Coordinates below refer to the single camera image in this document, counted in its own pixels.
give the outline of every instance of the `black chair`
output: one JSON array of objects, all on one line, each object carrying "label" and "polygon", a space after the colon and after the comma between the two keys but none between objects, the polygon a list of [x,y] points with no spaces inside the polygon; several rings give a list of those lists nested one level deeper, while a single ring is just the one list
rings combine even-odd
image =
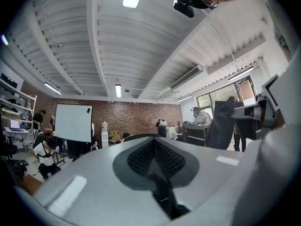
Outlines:
[{"label": "black chair", "polygon": [[135,139],[142,138],[142,137],[161,137],[161,136],[158,134],[152,134],[152,133],[137,134],[137,135],[132,135],[132,136],[125,138],[123,142],[135,140]]}]

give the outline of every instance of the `shelving unit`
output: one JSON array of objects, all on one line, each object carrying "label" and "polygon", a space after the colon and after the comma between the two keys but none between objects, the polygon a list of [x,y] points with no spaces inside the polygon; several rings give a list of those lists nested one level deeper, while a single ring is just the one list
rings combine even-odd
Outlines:
[{"label": "shelving unit", "polygon": [[[16,113],[14,112],[10,112],[8,110],[5,110],[5,114],[2,113],[2,109],[1,109],[1,113],[2,113],[2,118],[3,119],[7,119],[7,120],[16,120],[16,121],[20,121],[20,122],[24,122],[24,123],[31,123],[31,133],[33,133],[33,123],[32,120],[28,120],[29,115],[31,114],[31,118],[33,118],[33,113],[34,113],[34,108],[36,105],[36,101],[37,101],[37,96],[36,97],[31,97],[21,91],[18,91],[16,88],[12,87],[11,85],[7,84],[5,81],[3,81],[2,79],[0,79],[0,86],[3,87],[4,89],[8,90],[8,91],[12,91],[13,93],[17,93],[19,94],[20,97],[25,98],[28,100],[27,102],[27,107],[25,106],[21,106],[21,105],[16,105],[14,103],[9,102],[8,100],[6,100],[5,98],[1,98],[0,97],[0,102],[2,102],[3,104],[7,105],[8,107],[13,107],[17,110],[22,110],[23,112],[23,116],[25,117],[26,120],[22,120],[21,117],[20,118],[16,118]],[[33,100],[33,109],[31,109],[31,100]]]}]

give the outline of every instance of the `brick wall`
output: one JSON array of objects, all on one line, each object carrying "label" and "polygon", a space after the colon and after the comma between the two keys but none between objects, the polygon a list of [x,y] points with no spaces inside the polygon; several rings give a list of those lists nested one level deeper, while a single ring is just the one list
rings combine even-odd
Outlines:
[{"label": "brick wall", "polygon": [[35,112],[45,109],[43,128],[51,128],[49,123],[51,115],[55,114],[56,105],[77,104],[92,105],[92,123],[95,125],[95,133],[101,138],[102,122],[107,121],[110,130],[118,130],[120,135],[124,132],[130,134],[156,133],[155,125],[158,119],[165,119],[168,126],[182,124],[182,113],[179,105],[162,105],[128,102],[107,102],[94,100],[69,100],[51,98],[24,81],[22,92],[31,96],[38,96]]}]

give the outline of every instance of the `projector screen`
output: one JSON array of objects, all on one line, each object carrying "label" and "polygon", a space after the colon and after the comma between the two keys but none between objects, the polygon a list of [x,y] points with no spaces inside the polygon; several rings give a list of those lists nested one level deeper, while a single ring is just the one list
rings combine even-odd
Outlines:
[{"label": "projector screen", "polygon": [[91,142],[91,105],[57,104],[55,136],[63,139]]}]

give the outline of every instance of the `cable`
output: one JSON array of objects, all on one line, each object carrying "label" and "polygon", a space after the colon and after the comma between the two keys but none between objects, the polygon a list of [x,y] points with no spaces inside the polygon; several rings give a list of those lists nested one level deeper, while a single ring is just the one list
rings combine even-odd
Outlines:
[{"label": "cable", "polygon": [[[208,14],[204,9],[201,9],[201,10],[202,10],[203,13],[206,15],[206,17],[209,19],[209,23],[210,23],[211,26],[214,28],[214,30],[216,31],[216,33],[218,34],[218,36],[221,38],[222,43],[224,44],[224,46],[225,46],[227,52],[229,53],[229,50],[228,50],[228,48],[227,48],[227,46],[226,46],[224,40],[222,39],[221,35],[218,33],[217,29],[216,29],[216,28],[213,26],[213,24],[211,23],[211,18],[210,18],[210,16],[209,16],[209,14]],[[236,68],[237,68],[237,69],[241,68],[241,65],[238,65],[238,64],[237,64],[237,61],[236,61],[236,59],[235,59],[235,57],[234,57],[234,55],[233,55],[233,51],[232,51],[231,49],[230,49],[230,53],[231,53],[231,56],[232,56],[232,58],[233,58],[233,61],[235,62]]]},{"label": "cable", "polygon": [[66,63],[66,65],[68,66],[68,68],[71,70],[71,72],[72,72],[73,74],[76,74],[76,73],[73,72],[73,70],[70,68],[68,62],[66,61],[64,55],[62,54],[62,52],[61,52],[61,50],[60,50],[60,48],[59,48],[59,46],[58,46],[58,44],[57,44],[57,42],[56,42],[56,40],[55,40],[55,37],[54,37],[54,35],[53,35],[53,33],[52,33],[52,30],[51,30],[51,28],[50,28],[50,25],[49,25],[49,22],[48,22],[48,19],[47,19],[47,16],[46,16],[46,12],[45,12],[45,8],[44,8],[44,0],[42,0],[42,8],[43,8],[44,17],[45,17],[45,20],[46,20],[46,23],[47,23],[47,27],[48,27],[48,29],[49,29],[49,31],[50,31],[50,34],[51,34],[52,39],[53,39],[53,41],[54,41],[54,43],[55,43],[55,45],[56,45],[57,50],[60,52],[60,54],[61,54],[61,56],[62,56],[64,62]]}]

